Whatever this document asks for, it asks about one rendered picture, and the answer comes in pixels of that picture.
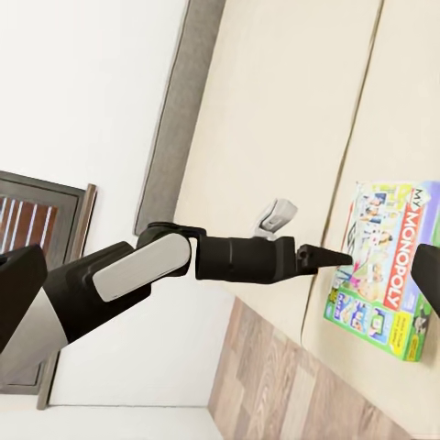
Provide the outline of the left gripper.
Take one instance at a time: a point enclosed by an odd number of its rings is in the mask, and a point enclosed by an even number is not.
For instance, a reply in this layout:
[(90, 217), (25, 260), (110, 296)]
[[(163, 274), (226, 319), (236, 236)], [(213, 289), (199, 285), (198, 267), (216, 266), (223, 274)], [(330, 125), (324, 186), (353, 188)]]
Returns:
[(353, 265), (348, 254), (312, 245), (295, 251), (294, 236), (268, 239), (229, 237), (230, 265), (226, 281), (272, 285), (294, 276), (318, 274), (318, 268)]

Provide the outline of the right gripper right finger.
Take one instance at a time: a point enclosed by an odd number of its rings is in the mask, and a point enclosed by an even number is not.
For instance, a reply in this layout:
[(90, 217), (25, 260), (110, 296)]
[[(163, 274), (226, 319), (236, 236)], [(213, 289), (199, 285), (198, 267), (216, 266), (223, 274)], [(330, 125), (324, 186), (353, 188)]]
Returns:
[(440, 247), (421, 243), (412, 261), (411, 275), (440, 317)]

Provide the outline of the board game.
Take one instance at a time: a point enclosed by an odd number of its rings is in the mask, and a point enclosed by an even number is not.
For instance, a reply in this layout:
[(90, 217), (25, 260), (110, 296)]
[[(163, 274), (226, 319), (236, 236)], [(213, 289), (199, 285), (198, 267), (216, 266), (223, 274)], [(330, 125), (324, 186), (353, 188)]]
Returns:
[(421, 243), (440, 248), (440, 181), (358, 181), (324, 318), (418, 362), (432, 306), (411, 275)]

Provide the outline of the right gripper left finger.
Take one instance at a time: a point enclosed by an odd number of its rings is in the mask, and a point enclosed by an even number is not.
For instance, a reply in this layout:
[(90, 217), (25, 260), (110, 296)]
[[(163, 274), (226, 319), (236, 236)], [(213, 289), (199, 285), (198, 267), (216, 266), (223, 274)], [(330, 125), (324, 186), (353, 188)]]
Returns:
[(0, 354), (48, 278), (39, 244), (0, 254)]

